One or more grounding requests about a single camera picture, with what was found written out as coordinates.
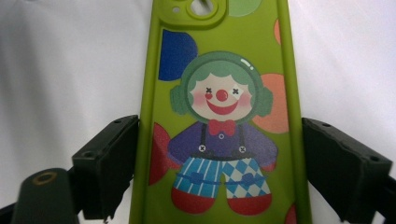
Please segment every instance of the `blue and white pants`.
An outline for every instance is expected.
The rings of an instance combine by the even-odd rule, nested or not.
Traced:
[[[212,161],[188,158],[177,174],[174,188],[189,194],[216,198],[225,176],[227,198],[248,198],[270,194],[271,191],[254,159]]]

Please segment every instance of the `green phone case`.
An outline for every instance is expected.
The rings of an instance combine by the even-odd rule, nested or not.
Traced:
[[[312,222],[287,0],[153,1],[130,222]]]

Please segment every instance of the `white fabric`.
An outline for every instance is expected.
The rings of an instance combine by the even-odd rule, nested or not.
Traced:
[[[24,178],[68,169],[110,121],[139,114],[150,9],[148,0],[0,0],[0,207]],[[394,0],[290,0],[303,116],[393,161],[395,11]],[[130,196],[111,223],[127,223]],[[313,188],[311,201],[314,223],[339,223]]]

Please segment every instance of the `red circle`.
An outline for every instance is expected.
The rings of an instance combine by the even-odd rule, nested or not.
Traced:
[[[216,98],[218,98],[219,101],[226,101],[228,99],[228,93],[225,90],[219,90],[216,92]]]

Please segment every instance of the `red bow tie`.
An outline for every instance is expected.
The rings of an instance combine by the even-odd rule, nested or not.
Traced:
[[[235,133],[235,121],[229,119],[224,122],[212,119],[209,121],[209,133],[211,135],[216,135],[220,132],[232,136]]]

